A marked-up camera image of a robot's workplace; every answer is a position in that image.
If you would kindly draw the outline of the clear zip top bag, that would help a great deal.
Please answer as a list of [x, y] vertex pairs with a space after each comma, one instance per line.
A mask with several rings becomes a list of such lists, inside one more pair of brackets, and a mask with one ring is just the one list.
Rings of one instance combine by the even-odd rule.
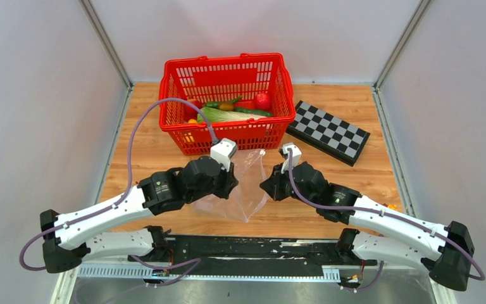
[[234, 176], [239, 184], [229, 194], [229, 199], [214, 195], [191, 204], [194, 211], [216, 218], [248, 222], [252, 215], [264, 207], [268, 196], [260, 188], [266, 179], [263, 167], [264, 149], [238, 151], [232, 157]]

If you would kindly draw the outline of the green white napa cabbage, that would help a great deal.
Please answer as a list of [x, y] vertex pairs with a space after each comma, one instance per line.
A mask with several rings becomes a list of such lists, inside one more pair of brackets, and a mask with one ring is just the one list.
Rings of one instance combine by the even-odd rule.
[[201, 111], [211, 123], [238, 122], [250, 119], [258, 120], [260, 118], [265, 118], [265, 116], [262, 115], [252, 113], [240, 113], [236, 111], [222, 111], [210, 107], [201, 108]]

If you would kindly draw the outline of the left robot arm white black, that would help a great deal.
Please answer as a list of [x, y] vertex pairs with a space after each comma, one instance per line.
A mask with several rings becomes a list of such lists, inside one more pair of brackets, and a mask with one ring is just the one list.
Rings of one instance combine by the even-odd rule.
[[71, 213], [52, 209], [42, 212], [40, 229], [46, 233], [42, 244], [46, 271], [57, 274], [79, 266], [94, 251], [88, 240], [127, 222], [180, 210], [211, 194], [228, 199], [238, 184], [234, 166], [231, 161], [222, 165], [202, 156], [185, 167], [155, 172], [127, 194], [95, 206]]

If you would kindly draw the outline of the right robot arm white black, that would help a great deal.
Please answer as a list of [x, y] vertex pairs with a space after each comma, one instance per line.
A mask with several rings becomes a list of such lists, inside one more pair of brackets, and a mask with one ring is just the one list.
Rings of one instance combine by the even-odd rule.
[[271, 199], [292, 197], [331, 222], [347, 225], [337, 243], [340, 262], [382, 260], [427, 272], [435, 282], [466, 291], [475, 248], [464, 224], [427, 222], [397, 212], [351, 188], [326, 180], [304, 162], [292, 170], [276, 165], [260, 187]]

